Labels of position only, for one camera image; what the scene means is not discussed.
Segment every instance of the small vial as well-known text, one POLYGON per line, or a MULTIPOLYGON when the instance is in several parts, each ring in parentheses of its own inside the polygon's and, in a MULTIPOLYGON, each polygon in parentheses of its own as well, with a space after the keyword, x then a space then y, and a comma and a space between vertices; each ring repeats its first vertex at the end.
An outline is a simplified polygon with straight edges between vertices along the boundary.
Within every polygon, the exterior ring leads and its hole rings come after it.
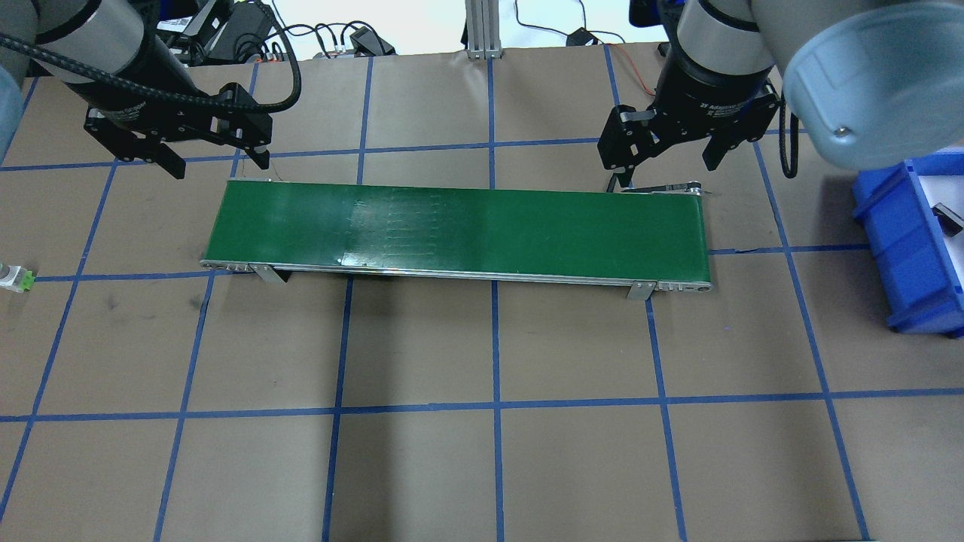
POLYGON ((0 288, 23 293, 34 285, 34 272, 21 265, 0 262, 0 288))

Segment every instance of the green conveyor belt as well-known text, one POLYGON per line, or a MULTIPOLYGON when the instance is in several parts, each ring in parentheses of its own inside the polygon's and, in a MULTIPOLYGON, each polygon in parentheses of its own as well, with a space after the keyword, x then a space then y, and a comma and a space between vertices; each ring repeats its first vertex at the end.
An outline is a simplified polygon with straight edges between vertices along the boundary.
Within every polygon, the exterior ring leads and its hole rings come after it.
POLYGON ((660 289, 710 282, 702 202, 690 194, 232 179, 201 263, 670 286, 660 289))

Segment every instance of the blue crate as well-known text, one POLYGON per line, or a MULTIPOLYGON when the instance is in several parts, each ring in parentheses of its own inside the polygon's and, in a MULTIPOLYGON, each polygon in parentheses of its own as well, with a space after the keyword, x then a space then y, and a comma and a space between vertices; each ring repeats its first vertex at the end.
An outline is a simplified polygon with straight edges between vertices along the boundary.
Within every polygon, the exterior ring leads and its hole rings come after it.
POLYGON ((964 149, 944 149, 861 172, 853 186, 853 216, 867 230, 893 311, 887 323, 902 333, 964 337, 964 288, 919 177, 960 175, 964 149))

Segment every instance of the grid square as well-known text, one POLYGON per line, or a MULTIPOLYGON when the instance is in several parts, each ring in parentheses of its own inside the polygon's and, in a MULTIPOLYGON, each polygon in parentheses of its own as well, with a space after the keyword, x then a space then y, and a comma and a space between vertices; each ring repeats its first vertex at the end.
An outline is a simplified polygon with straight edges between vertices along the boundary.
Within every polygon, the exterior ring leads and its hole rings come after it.
MULTIPOLYGON (((247 91, 251 86, 254 65, 197 66, 187 68, 187 70, 195 86, 210 95, 216 95, 227 83, 238 83, 247 91)), ((168 146, 184 158, 234 155, 234 147, 214 145, 202 140, 168 143, 168 146)), ((187 166, 188 175, 191 173, 192 166, 194 164, 188 164, 187 166)))
POLYGON ((85 272, 200 271, 230 169, 193 163, 176 179, 156 166, 118 168, 85 272))
POLYGON ((3 261, 26 265, 40 275, 76 273, 109 172, 77 168, 0 173, 3 261), (56 220, 45 209, 56 209, 56 220))
POLYGON ((205 279, 81 283, 40 411, 180 407, 205 279))
POLYGON ((710 258, 716 289, 653 296, 670 395, 819 392, 782 254, 710 258))
POLYGON ((364 184, 489 188, 489 150, 374 152, 364 157, 364 184))
POLYGON ((592 143, 495 150, 496 188, 602 192, 609 177, 592 143))
POLYGON ((612 286, 499 283, 503 400, 656 396, 646 306, 612 286))
POLYGON ((267 170, 259 169, 251 160, 238 160, 236 175, 247 178, 271 178, 281 182, 323 182, 355 184, 358 181, 357 154, 319 156, 272 156, 267 170))
POLYGON ((367 148, 489 140, 486 63, 472 62, 464 51, 370 62, 367 148))
POLYGON ((485 281, 355 279, 346 406, 492 400, 485 281))
POLYGON ((639 69, 639 75, 650 90, 656 90, 656 83, 662 74, 663 65, 666 59, 656 50, 658 43, 620 43, 609 45, 609 56, 612 58, 612 70, 616 75, 616 86, 619 89, 619 100, 622 103, 631 105, 638 111, 642 111, 653 103, 653 97, 646 94, 639 79, 636 77, 632 65, 619 47, 622 47, 632 58, 634 64, 639 69))
POLYGON ((699 158, 706 145, 707 140, 701 140, 668 149, 640 164, 633 182, 636 186, 702 182, 709 192, 703 196, 703 213, 711 249, 779 247, 780 233, 753 147, 740 145, 723 158, 716 171, 708 172, 699 158))
POLYGON ((506 540, 678 541, 659 407, 502 411, 506 540))
POLYGON ((41 77, 3 165, 110 162, 114 156, 84 131, 86 115, 84 98, 54 77, 41 77))
POLYGON ((0 476, 10 474, 26 426, 21 422, 0 423, 0 476))
POLYGON ((497 141, 603 133, 613 102, 602 47, 508 49, 493 66, 497 141))
POLYGON ((219 277, 204 320, 192 410, 335 405, 345 279, 219 277))
POLYGON ((964 387, 964 348, 897 334, 870 251, 793 255, 830 389, 964 387))
POLYGON ((38 423, 0 539, 150 540, 175 426, 174 420, 38 423))
POLYGON ((836 401, 847 456, 877 540, 964 532, 964 397, 836 401))
POLYGON ((851 187, 857 172, 828 164, 806 134, 800 134, 799 173, 785 178, 780 169, 778 136, 760 140, 766 171, 780 205, 780 217, 791 245, 867 243, 864 229, 851 213, 857 206, 851 187))
MULTIPOLYGON (((271 152, 357 149, 362 136, 367 59, 302 61, 305 89, 298 103, 273 114, 271 152)), ((262 64, 254 96, 261 103, 281 101, 291 92, 291 65, 262 64)))
POLYGON ((321 539, 330 416, 187 420, 162 540, 321 539))
POLYGON ((492 411, 341 419, 333 542, 494 539, 492 411))
POLYGON ((670 407, 693 542, 858 540, 822 401, 670 407))
POLYGON ((0 416, 30 414, 70 295, 68 283, 0 291, 0 416))

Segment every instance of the red wire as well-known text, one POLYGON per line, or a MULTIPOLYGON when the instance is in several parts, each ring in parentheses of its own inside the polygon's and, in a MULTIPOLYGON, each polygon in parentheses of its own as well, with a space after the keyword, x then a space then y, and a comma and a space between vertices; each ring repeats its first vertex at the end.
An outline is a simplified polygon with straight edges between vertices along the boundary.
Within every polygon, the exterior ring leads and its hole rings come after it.
POLYGON ((616 47, 617 49, 619 49, 621 53, 626 55, 626 60, 629 61, 629 65, 632 66, 632 70, 636 72, 636 78, 639 79, 639 84, 643 86, 643 91, 645 91, 646 94, 650 96, 655 96, 656 93, 651 91, 650 88, 646 86, 646 83, 643 82, 643 76, 639 74, 639 69, 636 68, 636 63, 632 61, 632 57, 629 55, 628 52, 626 52, 626 49, 624 49, 623 46, 620 45, 619 43, 610 43, 610 45, 612 45, 613 47, 616 47))

